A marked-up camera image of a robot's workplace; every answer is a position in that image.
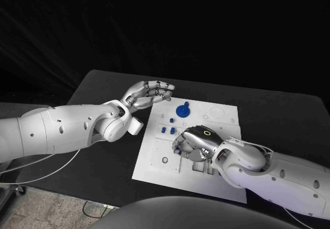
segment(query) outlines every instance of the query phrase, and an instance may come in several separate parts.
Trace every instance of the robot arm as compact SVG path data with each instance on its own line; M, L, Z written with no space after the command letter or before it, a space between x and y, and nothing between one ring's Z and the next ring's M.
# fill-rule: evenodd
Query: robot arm
M70 105L34 110L21 118L0 120L0 163L37 154L68 153L99 141L117 141L126 132L139 134L143 123L132 113L171 100L175 86L139 82L123 99L103 105Z
M197 162L212 158L212 167L234 187L248 188L300 214L330 219L330 169L256 146L234 137L223 140L205 126L188 128L174 142L182 157Z

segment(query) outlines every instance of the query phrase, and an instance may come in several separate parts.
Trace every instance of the floor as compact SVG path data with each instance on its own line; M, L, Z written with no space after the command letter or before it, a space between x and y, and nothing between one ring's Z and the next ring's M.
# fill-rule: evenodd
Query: floor
M0 229L86 229L99 220L83 213L86 200L28 187L0 212ZM89 202L86 213L100 217L117 208Z

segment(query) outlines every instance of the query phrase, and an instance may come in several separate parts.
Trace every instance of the robotic hand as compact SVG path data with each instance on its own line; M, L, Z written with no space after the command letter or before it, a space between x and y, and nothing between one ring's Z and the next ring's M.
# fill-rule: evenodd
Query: robotic hand
M132 113L171 101L175 86L161 81L136 83L123 99L103 105L40 108L21 118L0 119L0 163L38 154L68 153L100 141L139 134L143 123Z
M223 140L202 125L184 131L172 148L195 162L212 158L211 166L231 186L248 188L300 214L330 219L330 169L322 165L234 137Z

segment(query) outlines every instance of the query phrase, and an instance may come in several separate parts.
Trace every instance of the blue knob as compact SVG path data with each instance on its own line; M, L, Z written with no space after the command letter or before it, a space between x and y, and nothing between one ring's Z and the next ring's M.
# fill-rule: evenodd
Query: blue knob
M191 114L191 109L189 109L189 102L185 103L185 105L178 107L178 116L185 118Z

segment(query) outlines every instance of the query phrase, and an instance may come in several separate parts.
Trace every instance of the hole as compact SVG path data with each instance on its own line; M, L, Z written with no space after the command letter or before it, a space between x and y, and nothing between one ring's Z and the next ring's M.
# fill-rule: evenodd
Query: hole
M64 133L64 126L61 126L61 129L60 129L61 133Z
M319 182L319 180L315 181L313 186L315 186L316 189L321 188L321 182Z
M285 171L285 170L282 170L282 172L280 172L280 177L282 177L282 178L286 177L286 171Z

